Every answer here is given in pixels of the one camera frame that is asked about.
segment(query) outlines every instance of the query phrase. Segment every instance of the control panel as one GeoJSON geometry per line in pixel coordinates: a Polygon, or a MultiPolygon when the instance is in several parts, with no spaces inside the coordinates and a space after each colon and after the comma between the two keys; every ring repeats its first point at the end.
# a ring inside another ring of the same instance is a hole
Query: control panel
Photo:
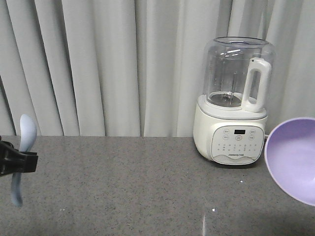
{"type": "Polygon", "coordinates": [[[256,126],[223,126],[218,128],[212,138],[211,154],[235,163],[237,159],[247,157],[256,160],[261,153],[264,132],[256,126]]]}

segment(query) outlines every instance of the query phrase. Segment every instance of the blender jar handle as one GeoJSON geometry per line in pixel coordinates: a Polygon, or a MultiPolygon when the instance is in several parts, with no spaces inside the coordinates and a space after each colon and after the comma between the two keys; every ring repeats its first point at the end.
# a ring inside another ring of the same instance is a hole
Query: blender jar handle
{"type": "Polygon", "coordinates": [[[250,60],[241,105],[243,110],[249,112],[259,112],[264,107],[270,73],[271,64],[263,58],[252,58],[250,60]],[[260,81],[256,103],[252,103],[250,101],[250,93],[255,71],[260,73],[260,81]]]}

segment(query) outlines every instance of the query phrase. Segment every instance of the blender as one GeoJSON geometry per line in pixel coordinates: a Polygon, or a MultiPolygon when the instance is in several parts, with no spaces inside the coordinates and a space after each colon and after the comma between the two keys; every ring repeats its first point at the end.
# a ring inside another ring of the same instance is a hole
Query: blender
{"type": "Polygon", "coordinates": [[[226,165],[258,159],[274,55],[274,46],[257,38],[220,37],[207,44],[204,92],[193,126],[195,145],[205,158],[226,165]]]}

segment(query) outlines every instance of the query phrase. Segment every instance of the black clamp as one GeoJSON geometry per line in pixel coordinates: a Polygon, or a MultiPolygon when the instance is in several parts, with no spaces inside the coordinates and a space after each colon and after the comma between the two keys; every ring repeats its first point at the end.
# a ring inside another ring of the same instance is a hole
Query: black clamp
{"type": "Polygon", "coordinates": [[[35,172],[37,161],[37,152],[19,152],[12,143],[0,141],[0,177],[35,172]]]}

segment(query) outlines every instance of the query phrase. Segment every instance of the white blender base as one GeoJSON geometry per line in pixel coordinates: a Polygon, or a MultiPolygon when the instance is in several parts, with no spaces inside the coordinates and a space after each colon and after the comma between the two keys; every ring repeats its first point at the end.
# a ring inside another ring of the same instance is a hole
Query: white blender base
{"type": "Polygon", "coordinates": [[[267,117],[227,120],[205,114],[197,104],[193,139],[200,154],[225,165],[246,165],[261,154],[267,117]]]}

